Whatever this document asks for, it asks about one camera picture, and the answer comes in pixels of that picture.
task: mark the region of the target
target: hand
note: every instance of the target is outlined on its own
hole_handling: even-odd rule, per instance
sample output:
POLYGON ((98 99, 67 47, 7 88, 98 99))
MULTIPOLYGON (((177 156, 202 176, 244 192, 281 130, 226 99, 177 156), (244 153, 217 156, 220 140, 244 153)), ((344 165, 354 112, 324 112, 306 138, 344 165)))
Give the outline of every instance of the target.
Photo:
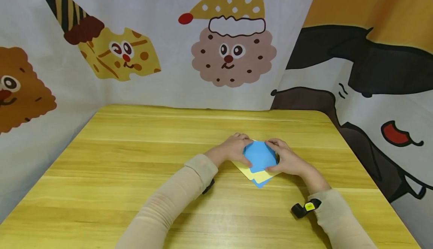
POLYGON ((290 175, 301 176, 312 168, 309 163, 296 155, 296 153, 294 153, 283 140, 271 138, 268 141, 265 141, 265 143, 280 156, 280 162, 276 166, 266 168, 266 171, 284 172, 290 175))
POLYGON ((219 167, 224 161, 239 161, 248 167, 252 167, 250 161, 242 154, 243 149, 253 141, 244 133, 235 133, 229 136, 224 143, 208 150, 205 155, 219 167))

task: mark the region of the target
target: blue card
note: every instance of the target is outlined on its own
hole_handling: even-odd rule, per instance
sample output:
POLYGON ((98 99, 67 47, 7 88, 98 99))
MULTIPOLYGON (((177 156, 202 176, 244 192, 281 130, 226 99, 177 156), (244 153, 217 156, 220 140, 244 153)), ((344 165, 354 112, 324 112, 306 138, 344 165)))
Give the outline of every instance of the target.
POLYGON ((251 173, 264 171, 266 167, 277 165, 275 152, 263 141, 254 141, 246 146, 243 155, 253 164, 250 168, 251 173))
POLYGON ((265 186, 266 183, 268 183, 268 181, 270 181, 270 179, 263 181, 262 183, 256 183, 256 180, 252 180, 252 182, 257 186, 257 188, 261 189, 263 186, 265 186))

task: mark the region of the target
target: beige sleeve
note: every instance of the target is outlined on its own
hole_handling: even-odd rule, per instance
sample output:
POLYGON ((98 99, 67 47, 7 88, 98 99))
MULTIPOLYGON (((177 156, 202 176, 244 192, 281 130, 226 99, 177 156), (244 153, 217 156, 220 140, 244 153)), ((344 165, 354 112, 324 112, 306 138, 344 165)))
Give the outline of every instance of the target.
POLYGON ((317 223, 328 235, 333 249, 375 249, 373 241, 353 216, 342 195, 334 189, 308 197, 322 201, 314 210, 317 223))
POLYGON ((217 167, 202 154, 186 162, 146 201, 116 248, 162 248, 171 224, 205 190, 217 172, 217 167))

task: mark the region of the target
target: wooden table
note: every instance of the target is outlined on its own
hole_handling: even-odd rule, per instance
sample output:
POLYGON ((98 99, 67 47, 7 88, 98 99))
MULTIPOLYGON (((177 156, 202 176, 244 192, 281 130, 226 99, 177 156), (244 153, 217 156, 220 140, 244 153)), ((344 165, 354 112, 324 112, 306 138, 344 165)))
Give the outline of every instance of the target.
MULTIPOLYGON (((419 248, 324 114, 107 106, 85 126, 0 226, 5 249, 113 248, 146 199, 183 163, 234 132, 278 137, 338 189, 379 248, 419 248)), ((299 178, 262 189, 231 163, 177 218, 166 248, 330 248, 299 178)))

